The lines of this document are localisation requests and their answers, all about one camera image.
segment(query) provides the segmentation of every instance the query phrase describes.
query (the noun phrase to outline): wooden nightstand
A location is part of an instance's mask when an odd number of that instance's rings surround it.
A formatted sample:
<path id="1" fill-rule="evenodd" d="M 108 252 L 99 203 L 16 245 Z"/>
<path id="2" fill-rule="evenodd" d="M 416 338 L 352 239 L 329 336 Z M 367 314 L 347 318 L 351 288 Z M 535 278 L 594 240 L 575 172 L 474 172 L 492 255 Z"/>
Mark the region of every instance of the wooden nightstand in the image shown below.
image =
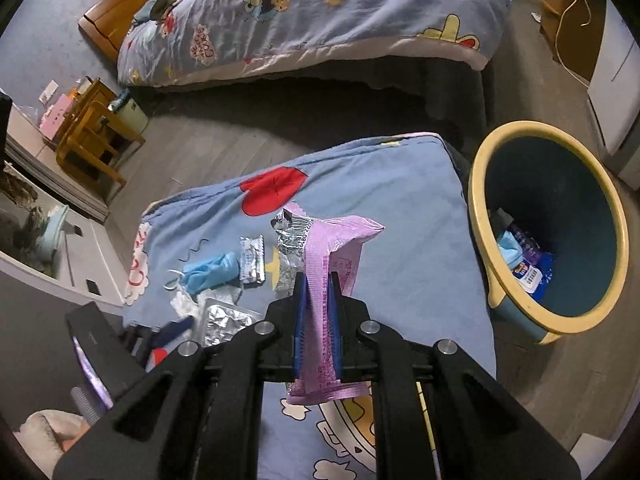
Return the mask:
<path id="1" fill-rule="evenodd" d="M 557 62 L 559 59 L 556 53 L 556 34 L 560 17 L 572 1 L 542 0 L 540 33 L 544 35 L 554 60 Z M 591 21 L 588 25 L 582 26 L 583 23 L 589 21 L 589 10 L 584 0 L 578 0 L 562 20 L 557 47 L 567 68 L 586 80 L 590 80 L 600 52 L 606 0 L 587 0 L 587 2 L 591 9 Z"/>

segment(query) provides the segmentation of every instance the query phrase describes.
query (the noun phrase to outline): blue mask in bin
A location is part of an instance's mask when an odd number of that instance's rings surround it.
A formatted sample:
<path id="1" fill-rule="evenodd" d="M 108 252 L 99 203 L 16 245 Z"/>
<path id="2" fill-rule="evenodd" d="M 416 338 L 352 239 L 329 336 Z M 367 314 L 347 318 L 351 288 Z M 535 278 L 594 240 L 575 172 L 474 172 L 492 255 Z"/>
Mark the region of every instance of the blue mask in bin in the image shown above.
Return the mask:
<path id="1" fill-rule="evenodd" d="M 498 239 L 498 248 L 509 270 L 513 270 L 522 261 L 522 247 L 509 231 L 503 232 Z"/>
<path id="2" fill-rule="evenodd" d="M 220 254 L 211 260 L 184 266 L 180 284 L 189 294 L 197 294 L 206 288 L 214 288 L 236 278 L 240 274 L 238 259 L 233 253 Z"/>

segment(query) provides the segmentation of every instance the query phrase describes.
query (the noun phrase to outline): silver foil wrapper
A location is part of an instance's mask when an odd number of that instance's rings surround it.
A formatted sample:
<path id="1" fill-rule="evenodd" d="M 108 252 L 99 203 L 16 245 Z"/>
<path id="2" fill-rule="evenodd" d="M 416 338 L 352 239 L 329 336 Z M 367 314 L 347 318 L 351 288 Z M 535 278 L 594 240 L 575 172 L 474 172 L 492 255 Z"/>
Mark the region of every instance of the silver foil wrapper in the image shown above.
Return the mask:
<path id="1" fill-rule="evenodd" d="M 263 316 L 250 310 L 239 310 L 238 306 L 207 300 L 203 322 L 206 322 L 202 337 L 203 346 L 229 341 L 243 328 L 260 321 Z"/>
<path id="2" fill-rule="evenodd" d="M 280 275 L 275 287 L 276 298 L 286 298 L 293 293 L 296 274 L 304 272 L 303 251 L 306 233 L 309 231 L 312 218 L 293 214 L 281 209 L 271 219 L 271 227 L 276 233 Z"/>
<path id="3" fill-rule="evenodd" d="M 264 237 L 240 238 L 240 281 L 249 283 L 263 283 L 264 271 Z"/>

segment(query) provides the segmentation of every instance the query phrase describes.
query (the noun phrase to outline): wooden headboard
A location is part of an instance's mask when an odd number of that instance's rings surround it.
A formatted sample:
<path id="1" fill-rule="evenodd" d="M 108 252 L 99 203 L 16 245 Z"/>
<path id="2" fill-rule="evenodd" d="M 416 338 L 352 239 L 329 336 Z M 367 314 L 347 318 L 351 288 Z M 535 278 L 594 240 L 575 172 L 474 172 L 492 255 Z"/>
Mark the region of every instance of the wooden headboard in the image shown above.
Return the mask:
<path id="1" fill-rule="evenodd" d="M 78 26 L 114 63 L 133 15 L 148 0 L 101 0 L 84 13 Z"/>

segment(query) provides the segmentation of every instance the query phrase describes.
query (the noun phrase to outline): blue comforter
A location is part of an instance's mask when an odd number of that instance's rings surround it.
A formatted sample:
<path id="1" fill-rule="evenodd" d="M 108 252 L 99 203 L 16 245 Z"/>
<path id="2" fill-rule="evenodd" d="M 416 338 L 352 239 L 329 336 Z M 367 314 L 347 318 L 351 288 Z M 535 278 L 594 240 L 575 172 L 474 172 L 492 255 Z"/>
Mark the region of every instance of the blue comforter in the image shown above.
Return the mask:
<path id="1" fill-rule="evenodd" d="M 151 0 L 118 57 L 121 83 L 175 86 L 329 59 L 445 57 L 481 70 L 511 0 Z"/>
<path id="2" fill-rule="evenodd" d="M 315 218 L 359 215 L 385 226 L 364 244 L 353 297 L 406 339 L 457 341 L 495 375 L 494 336 L 469 231 L 463 189 L 437 136 L 355 140 L 292 160 L 282 168 L 187 190 L 142 217 L 124 319 L 161 326 L 178 315 L 164 284 L 187 260 L 239 250 L 239 237 L 264 235 L 289 200 Z M 239 300 L 265 313 L 268 279 Z M 373 480 L 370 396 L 291 406 L 283 384 L 265 384 L 258 478 Z"/>

